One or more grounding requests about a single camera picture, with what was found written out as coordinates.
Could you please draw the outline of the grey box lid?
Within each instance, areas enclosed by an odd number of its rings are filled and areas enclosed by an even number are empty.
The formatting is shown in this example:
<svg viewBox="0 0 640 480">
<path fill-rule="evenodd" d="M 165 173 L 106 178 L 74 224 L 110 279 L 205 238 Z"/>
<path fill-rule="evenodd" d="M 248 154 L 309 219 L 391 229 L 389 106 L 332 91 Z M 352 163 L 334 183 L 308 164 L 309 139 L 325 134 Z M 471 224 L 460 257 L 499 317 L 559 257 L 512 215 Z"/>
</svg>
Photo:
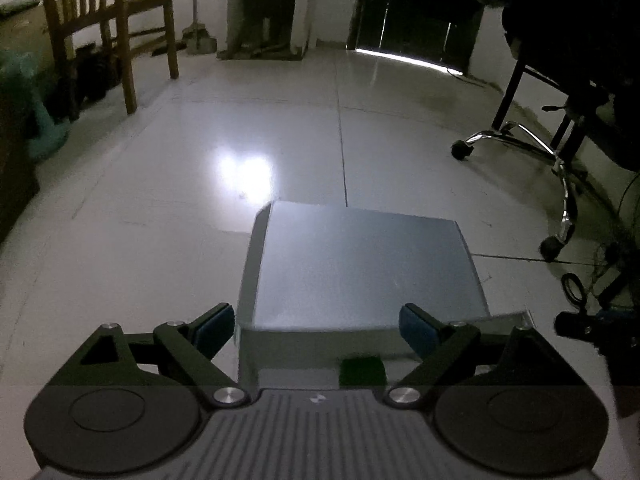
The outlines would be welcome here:
<svg viewBox="0 0 640 480">
<path fill-rule="evenodd" d="M 404 304 L 441 321 L 487 314 L 456 222 L 291 202 L 258 212 L 236 306 L 241 327 L 386 330 Z"/>
</svg>

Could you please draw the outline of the open white cardboard box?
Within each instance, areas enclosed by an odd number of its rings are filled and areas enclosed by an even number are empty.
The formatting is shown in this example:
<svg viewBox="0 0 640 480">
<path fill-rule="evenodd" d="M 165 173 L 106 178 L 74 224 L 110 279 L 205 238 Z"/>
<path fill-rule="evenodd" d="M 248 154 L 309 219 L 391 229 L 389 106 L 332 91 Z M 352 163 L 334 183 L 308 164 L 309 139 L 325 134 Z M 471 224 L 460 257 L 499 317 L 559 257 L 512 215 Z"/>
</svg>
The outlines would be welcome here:
<svg viewBox="0 0 640 480">
<path fill-rule="evenodd" d="M 399 328 L 302 330 L 260 327 L 240 321 L 236 328 L 239 380 L 247 390 L 331 390 L 340 382 L 341 362 L 381 359 L 387 378 L 397 382 L 420 363 Z"/>
</svg>

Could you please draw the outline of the office chair chrome base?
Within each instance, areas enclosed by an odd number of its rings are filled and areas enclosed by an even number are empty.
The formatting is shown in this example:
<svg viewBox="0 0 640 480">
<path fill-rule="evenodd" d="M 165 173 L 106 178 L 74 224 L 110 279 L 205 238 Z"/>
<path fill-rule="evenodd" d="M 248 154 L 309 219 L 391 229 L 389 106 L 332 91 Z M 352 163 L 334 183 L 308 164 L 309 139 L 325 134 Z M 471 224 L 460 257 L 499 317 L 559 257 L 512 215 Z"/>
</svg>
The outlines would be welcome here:
<svg viewBox="0 0 640 480">
<path fill-rule="evenodd" d="M 450 154 L 458 162 L 470 160 L 476 174 L 498 179 L 521 203 L 541 206 L 548 233 L 538 254 L 546 263 L 558 260 L 576 232 L 579 214 L 582 181 L 572 156 L 562 155 L 560 148 L 514 120 L 454 141 Z"/>
</svg>

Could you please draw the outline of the broom with dustpan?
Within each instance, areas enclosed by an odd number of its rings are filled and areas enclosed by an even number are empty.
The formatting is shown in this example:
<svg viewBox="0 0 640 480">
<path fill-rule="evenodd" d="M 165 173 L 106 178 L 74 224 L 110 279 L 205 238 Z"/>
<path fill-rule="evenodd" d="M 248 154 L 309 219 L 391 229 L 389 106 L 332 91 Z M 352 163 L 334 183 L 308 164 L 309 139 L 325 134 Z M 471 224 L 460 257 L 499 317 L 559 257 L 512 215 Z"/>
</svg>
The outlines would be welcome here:
<svg viewBox="0 0 640 480">
<path fill-rule="evenodd" d="M 217 50 L 216 40 L 198 19 L 198 0 L 192 0 L 192 23 L 182 32 L 182 42 L 190 55 L 208 55 Z"/>
</svg>

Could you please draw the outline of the teal floor fan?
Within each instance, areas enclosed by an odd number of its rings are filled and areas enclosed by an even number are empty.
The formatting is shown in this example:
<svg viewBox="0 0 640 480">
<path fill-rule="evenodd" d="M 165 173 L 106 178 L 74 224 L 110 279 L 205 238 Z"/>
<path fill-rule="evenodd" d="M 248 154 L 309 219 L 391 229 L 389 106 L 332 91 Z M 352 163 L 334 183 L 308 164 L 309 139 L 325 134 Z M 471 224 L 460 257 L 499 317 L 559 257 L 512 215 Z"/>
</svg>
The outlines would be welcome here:
<svg viewBox="0 0 640 480">
<path fill-rule="evenodd" d="M 70 122 L 56 124 L 35 83 L 31 54 L 1 50 L 1 108 L 26 140 L 29 159 L 39 164 L 53 156 L 68 139 Z"/>
</svg>

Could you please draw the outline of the white fireplace surround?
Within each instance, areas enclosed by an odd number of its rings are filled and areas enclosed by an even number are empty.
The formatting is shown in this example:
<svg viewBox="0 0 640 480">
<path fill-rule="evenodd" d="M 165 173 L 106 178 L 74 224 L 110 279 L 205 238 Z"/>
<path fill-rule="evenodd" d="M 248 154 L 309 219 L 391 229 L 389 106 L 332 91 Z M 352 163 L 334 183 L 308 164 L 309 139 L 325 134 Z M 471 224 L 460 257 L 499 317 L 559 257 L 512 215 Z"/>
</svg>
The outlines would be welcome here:
<svg viewBox="0 0 640 480">
<path fill-rule="evenodd" d="M 308 48 L 311 0 L 218 0 L 222 60 L 298 61 Z"/>
</svg>

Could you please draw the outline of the wooden slat-back chair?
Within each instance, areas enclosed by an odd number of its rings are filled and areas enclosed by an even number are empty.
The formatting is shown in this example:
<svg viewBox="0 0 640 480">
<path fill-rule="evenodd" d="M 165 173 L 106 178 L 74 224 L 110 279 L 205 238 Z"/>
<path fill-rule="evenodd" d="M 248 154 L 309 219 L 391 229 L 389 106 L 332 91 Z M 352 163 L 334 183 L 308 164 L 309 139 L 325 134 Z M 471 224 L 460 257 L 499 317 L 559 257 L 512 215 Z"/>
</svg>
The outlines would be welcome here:
<svg viewBox="0 0 640 480">
<path fill-rule="evenodd" d="M 132 60 L 162 44 L 167 48 L 169 77 L 179 78 L 174 0 L 42 0 L 46 14 L 56 78 L 68 99 L 68 116 L 79 115 L 79 96 L 74 83 L 68 44 L 82 30 L 96 26 L 102 47 L 122 63 L 122 92 L 129 115 L 138 109 Z M 155 9 L 163 11 L 163 25 L 132 32 L 129 19 Z"/>
</svg>

